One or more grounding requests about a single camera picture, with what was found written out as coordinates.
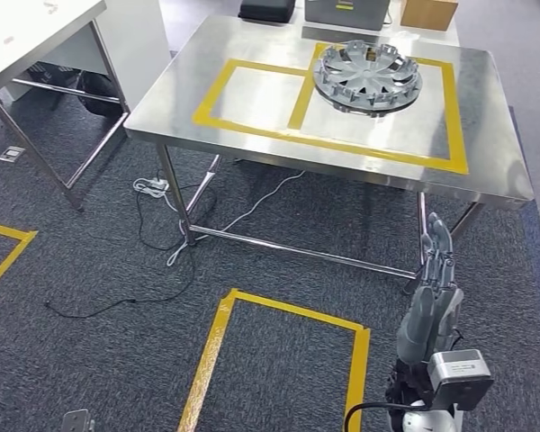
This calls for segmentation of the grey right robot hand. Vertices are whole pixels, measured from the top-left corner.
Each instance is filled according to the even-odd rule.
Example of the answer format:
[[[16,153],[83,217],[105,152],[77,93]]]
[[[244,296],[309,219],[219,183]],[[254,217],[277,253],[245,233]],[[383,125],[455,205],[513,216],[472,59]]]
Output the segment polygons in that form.
[[[421,235],[424,262],[411,303],[397,332],[396,352],[406,365],[428,362],[450,349],[463,291],[455,282],[453,239],[435,212]]]

